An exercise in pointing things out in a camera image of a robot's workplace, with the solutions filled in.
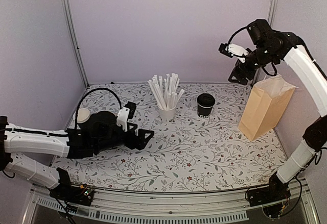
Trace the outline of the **brown paper bag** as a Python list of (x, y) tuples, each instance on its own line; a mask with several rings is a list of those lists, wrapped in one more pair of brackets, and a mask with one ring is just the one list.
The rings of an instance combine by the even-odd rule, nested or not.
[(275, 128), (296, 88), (279, 74), (257, 82), (241, 117), (240, 131), (254, 141)]

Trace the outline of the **black plastic cup lid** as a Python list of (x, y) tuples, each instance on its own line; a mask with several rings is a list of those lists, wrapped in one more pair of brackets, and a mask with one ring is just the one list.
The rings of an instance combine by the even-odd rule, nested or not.
[(212, 107), (215, 104), (215, 98), (208, 93), (202, 93), (197, 97), (197, 104), (202, 107)]

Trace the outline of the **black and white coffee cup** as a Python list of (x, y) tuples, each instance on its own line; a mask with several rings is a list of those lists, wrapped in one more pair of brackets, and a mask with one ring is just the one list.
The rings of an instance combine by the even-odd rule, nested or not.
[(212, 112), (213, 106), (205, 107), (200, 104), (197, 104), (197, 115), (200, 118), (207, 119), (209, 118), (211, 112)]

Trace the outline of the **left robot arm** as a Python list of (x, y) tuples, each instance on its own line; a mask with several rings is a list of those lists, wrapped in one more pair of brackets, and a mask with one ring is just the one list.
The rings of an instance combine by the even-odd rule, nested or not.
[(92, 114), (88, 109), (79, 109), (76, 115), (74, 128), (57, 131), (19, 127), (1, 116), (1, 170), (54, 189), (64, 200), (70, 201), (76, 196), (76, 190), (67, 171), (51, 169), (25, 153), (83, 159), (120, 145), (142, 150), (154, 136), (154, 131), (140, 129), (128, 121), (133, 116), (128, 108), (120, 109), (117, 115), (109, 111)]

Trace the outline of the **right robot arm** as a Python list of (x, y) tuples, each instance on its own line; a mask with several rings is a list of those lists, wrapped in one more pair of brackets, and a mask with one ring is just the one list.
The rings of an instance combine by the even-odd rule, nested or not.
[(301, 37), (274, 30), (265, 19), (256, 19), (236, 30), (219, 51), (238, 59), (228, 80), (242, 85), (253, 80), (258, 69), (265, 69), (268, 64), (276, 68), (285, 62), (311, 98), (309, 104), (316, 109), (318, 118), (306, 128), (298, 147), (269, 179), (264, 197), (274, 202), (326, 144), (326, 75)]

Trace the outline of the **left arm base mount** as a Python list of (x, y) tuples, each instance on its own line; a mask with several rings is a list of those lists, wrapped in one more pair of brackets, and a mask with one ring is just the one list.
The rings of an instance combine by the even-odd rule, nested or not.
[(94, 188), (85, 183), (79, 186), (73, 186), (66, 170), (57, 167), (56, 171), (59, 173), (59, 185), (49, 190), (50, 196), (62, 200), (65, 203), (91, 206), (94, 198)]

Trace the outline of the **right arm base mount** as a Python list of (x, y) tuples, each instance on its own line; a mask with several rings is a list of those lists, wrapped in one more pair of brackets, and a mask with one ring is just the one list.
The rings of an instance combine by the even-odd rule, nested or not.
[(266, 217), (269, 219), (278, 219), (291, 213), (297, 207), (301, 199), (303, 190), (302, 183), (297, 177), (295, 177), (295, 180), (299, 183), (300, 187), (299, 197), (295, 204), (288, 211), (286, 211), (286, 209), (289, 207), (291, 197), (288, 186), (283, 186), (281, 192), (270, 191), (269, 187), (250, 187), (246, 190), (244, 197), (249, 202), (251, 207), (286, 200), (285, 203), (279, 203), (262, 208)]

